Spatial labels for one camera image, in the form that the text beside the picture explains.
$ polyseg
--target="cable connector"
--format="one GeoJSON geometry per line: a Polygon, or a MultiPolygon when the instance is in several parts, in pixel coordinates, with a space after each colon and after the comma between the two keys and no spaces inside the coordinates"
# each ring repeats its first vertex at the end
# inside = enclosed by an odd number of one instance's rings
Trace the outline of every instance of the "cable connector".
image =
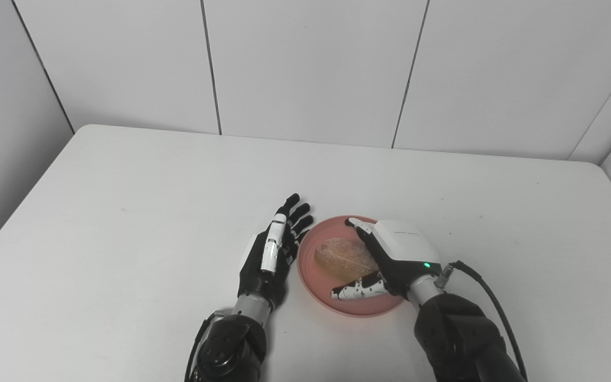
{"type": "Polygon", "coordinates": [[[454,271],[453,263],[447,264],[444,267],[442,273],[438,276],[437,280],[435,280],[435,286],[440,289],[444,289],[444,286],[447,285],[449,278],[451,277],[451,273],[454,271]]]}

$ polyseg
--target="black cable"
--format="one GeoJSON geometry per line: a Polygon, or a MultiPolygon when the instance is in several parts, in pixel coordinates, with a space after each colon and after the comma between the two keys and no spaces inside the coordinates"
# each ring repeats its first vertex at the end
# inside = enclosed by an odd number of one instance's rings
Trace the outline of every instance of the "black cable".
{"type": "Polygon", "coordinates": [[[454,268],[466,273],[466,275],[471,276],[473,280],[477,281],[480,286],[487,292],[487,295],[492,300],[494,307],[496,308],[496,312],[499,313],[499,317],[501,318],[502,324],[504,324],[504,329],[506,329],[506,333],[509,336],[509,341],[511,341],[511,348],[513,349],[513,353],[516,355],[516,362],[518,364],[518,369],[520,370],[520,375],[527,380],[527,370],[525,369],[525,363],[522,360],[522,354],[520,353],[520,348],[517,345],[516,335],[513,333],[513,329],[511,328],[511,323],[509,323],[509,319],[507,319],[506,314],[504,313],[504,309],[501,307],[499,300],[497,300],[496,296],[490,286],[485,283],[482,276],[475,271],[475,269],[470,268],[470,266],[466,265],[463,261],[456,261],[455,263],[450,263],[454,268]]]}
{"type": "Polygon", "coordinates": [[[185,368],[185,378],[184,378],[184,382],[190,382],[190,372],[192,372],[192,362],[195,358],[195,353],[197,352],[197,346],[199,345],[199,341],[202,340],[202,336],[204,336],[204,333],[206,333],[206,329],[209,327],[209,324],[211,324],[211,320],[214,319],[214,317],[216,316],[216,312],[213,312],[209,318],[207,318],[206,320],[204,320],[202,322],[202,325],[199,327],[199,330],[197,331],[197,336],[195,337],[195,343],[192,345],[192,350],[190,351],[190,358],[188,358],[187,360],[187,367],[185,368]]]}

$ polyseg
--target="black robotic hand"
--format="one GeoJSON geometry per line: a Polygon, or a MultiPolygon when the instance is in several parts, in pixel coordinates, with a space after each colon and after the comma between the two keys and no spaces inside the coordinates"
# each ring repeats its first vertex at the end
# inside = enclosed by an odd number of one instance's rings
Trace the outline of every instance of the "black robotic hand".
{"type": "Polygon", "coordinates": [[[314,221],[312,215],[310,215],[310,205],[308,203],[303,203],[294,209],[300,200],[299,194],[293,194],[276,211],[276,216],[282,214],[286,217],[286,227],[284,227],[284,233],[282,234],[281,246],[278,248],[274,273],[261,269],[264,248],[269,242],[269,226],[256,237],[247,261],[240,271],[238,297],[243,293],[256,293],[268,300],[271,310],[276,309],[284,301],[286,276],[289,274],[291,264],[296,259],[301,240],[308,232],[306,228],[310,227],[314,221]]]}

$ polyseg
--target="white robotic hand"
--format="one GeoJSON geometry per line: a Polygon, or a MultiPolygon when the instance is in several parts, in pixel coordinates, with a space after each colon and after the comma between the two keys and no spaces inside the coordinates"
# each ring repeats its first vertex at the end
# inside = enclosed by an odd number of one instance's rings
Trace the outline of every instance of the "white robotic hand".
{"type": "Polygon", "coordinates": [[[367,223],[356,218],[347,219],[346,225],[366,245],[388,292],[417,304],[441,292],[434,285],[442,271],[437,251],[417,227],[399,220],[367,223]]]}

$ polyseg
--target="white table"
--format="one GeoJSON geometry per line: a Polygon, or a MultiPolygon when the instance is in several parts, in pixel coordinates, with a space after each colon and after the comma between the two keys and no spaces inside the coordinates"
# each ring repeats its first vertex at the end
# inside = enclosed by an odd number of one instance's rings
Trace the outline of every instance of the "white table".
{"type": "MultiPolygon", "coordinates": [[[[0,380],[182,380],[199,323],[235,302],[248,238],[293,192],[318,221],[414,222],[444,261],[480,271],[531,381],[611,380],[599,167],[112,126],[82,128],[0,232],[0,380]]],[[[296,270],[287,282],[265,380],[434,380],[409,303],[351,319],[296,270]]],[[[476,283],[448,289],[499,323],[476,283]]]]}

